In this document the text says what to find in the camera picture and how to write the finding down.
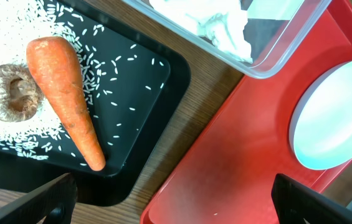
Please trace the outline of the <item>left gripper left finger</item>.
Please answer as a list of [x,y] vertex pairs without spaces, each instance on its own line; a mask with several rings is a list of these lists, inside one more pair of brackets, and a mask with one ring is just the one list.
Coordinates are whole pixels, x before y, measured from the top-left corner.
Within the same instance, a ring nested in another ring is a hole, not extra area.
[[36,188],[0,208],[0,224],[69,224],[77,201],[77,184],[71,174]]

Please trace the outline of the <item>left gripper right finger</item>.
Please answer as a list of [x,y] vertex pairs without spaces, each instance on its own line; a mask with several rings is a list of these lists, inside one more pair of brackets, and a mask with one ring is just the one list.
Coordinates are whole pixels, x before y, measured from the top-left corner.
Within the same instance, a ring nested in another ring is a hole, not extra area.
[[352,224],[352,211],[285,174],[277,174],[271,191],[280,224]]

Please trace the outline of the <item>light blue plate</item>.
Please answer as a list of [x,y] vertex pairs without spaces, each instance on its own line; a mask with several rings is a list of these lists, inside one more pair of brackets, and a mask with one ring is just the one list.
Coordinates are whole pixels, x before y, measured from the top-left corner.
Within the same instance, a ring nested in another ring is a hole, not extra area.
[[297,161],[326,170],[352,159],[352,61],[320,75],[292,114],[289,142]]

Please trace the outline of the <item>brown mushroom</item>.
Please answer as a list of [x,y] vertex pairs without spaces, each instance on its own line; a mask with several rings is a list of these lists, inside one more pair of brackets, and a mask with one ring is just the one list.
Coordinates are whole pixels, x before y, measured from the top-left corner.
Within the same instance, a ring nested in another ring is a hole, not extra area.
[[29,69],[22,65],[0,65],[0,121],[21,122],[31,119],[44,94]]

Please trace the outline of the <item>orange carrot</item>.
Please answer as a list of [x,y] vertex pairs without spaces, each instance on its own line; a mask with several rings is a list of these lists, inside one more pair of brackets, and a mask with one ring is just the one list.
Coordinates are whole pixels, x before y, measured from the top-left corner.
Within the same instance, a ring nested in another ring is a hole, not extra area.
[[88,166],[101,171],[106,160],[85,102],[74,48],[62,37],[42,37],[27,44],[26,59],[33,79]]

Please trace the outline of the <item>white rice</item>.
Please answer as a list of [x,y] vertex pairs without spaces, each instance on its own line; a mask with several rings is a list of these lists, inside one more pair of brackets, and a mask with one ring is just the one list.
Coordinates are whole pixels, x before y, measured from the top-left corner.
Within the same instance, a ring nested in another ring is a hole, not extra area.
[[[107,164],[122,165],[169,78],[168,61],[68,4],[0,1],[0,65],[25,65],[27,44],[54,35],[77,53],[85,102]],[[0,121],[0,151],[87,168],[46,99],[27,121]]]

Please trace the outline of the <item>white tissue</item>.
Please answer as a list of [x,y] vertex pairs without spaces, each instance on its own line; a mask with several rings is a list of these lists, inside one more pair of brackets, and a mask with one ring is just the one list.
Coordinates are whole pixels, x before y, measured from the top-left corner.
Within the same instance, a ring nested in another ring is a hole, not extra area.
[[152,8],[232,58],[252,63],[244,37],[248,12],[239,0],[150,0]]

